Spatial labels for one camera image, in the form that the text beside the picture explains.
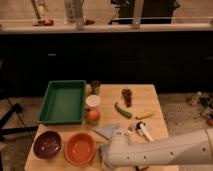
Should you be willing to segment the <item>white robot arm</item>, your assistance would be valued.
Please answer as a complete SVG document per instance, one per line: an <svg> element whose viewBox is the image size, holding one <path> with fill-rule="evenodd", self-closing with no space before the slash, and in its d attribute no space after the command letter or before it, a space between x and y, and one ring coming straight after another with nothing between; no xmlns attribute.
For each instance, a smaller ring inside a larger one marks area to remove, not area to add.
<svg viewBox="0 0 213 171"><path fill-rule="evenodd" d="M132 144L121 129L112 134L104 161L111 167L213 164L213 129Z"/></svg>

